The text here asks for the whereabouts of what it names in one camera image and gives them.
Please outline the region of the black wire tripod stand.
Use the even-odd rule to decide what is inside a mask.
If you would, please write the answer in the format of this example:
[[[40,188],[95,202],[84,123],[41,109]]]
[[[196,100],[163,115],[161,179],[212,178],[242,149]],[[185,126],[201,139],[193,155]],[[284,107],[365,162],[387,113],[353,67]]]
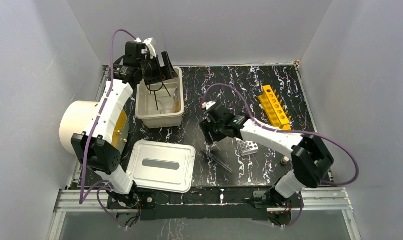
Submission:
[[[163,105],[161,99],[166,97],[171,98],[172,94],[168,90],[166,84],[164,82],[159,84],[149,84],[146,86],[146,89],[149,91],[150,95],[154,96],[156,109],[159,111],[161,106]]]

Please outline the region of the white bin lid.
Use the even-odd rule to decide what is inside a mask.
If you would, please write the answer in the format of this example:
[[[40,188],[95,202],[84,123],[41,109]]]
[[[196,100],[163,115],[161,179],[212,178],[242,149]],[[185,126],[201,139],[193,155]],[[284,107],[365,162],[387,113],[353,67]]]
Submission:
[[[185,194],[192,187],[195,158],[190,145],[140,140],[126,174],[138,188]]]

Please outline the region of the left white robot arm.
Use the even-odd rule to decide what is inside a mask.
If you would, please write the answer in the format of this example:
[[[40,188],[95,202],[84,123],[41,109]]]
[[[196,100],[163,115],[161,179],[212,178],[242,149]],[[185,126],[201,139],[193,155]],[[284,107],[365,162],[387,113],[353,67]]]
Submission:
[[[105,83],[103,95],[96,107],[95,116],[82,133],[74,133],[71,145],[83,169],[98,174],[110,191],[119,194],[119,201],[126,208],[133,208],[139,202],[139,195],[133,191],[134,181],[121,166],[121,141],[126,141],[124,130],[129,117],[124,111],[127,101],[138,85],[145,85],[150,93],[165,89],[165,81],[178,77],[166,51],[162,52],[163,63],[155,50],[155,40],[136,39],[125,44],[125,54],[113,61],[110,76]]]

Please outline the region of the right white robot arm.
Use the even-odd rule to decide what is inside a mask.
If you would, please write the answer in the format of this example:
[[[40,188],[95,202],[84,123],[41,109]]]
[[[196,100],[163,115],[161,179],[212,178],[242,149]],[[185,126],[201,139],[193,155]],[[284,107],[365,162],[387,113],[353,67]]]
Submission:
[[[267,147],[292,162],[293,169],[269,191],[268,195],[277,207],[284,207],[304,188],[317,188],[335,162],[323,140],[313,133],[281,131],[252,120],[247,114],[234,115],[214,101],[203,103],[201,108],[207,115],[200,127],[208,145],[225,138],[236,138]]]

